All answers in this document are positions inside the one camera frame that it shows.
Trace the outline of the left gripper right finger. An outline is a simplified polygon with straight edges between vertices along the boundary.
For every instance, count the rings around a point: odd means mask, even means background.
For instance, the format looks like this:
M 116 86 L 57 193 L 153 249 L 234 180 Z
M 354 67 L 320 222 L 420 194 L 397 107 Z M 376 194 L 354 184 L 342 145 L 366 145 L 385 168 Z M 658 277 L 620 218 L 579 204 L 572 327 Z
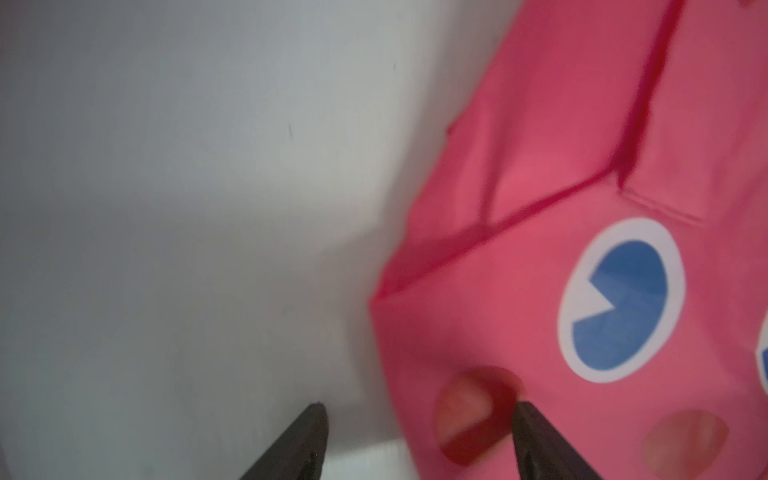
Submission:
M 516 403 L 511 435 L 521 480 L 602 480 L 529 401 Z

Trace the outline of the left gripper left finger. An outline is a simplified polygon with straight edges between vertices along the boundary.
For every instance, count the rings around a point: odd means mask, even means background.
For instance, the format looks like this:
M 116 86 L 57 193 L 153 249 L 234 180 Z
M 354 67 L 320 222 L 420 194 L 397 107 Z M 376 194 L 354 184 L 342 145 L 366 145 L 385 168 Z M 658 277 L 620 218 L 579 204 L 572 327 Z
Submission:
M 322 403 L 308 405 L 241 480 L 319 480 L 329 438 L 329 417 Z

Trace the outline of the pink bunny raincoat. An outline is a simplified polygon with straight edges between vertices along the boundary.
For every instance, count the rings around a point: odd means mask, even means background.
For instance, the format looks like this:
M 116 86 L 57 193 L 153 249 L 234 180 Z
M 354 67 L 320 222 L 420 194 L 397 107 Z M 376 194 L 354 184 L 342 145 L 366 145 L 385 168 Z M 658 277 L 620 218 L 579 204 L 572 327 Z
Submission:
M 423 479 L 515 479 L 529 401 L 605 479 L 767 473 L 767 5 L 525 1 L 370 303 Z

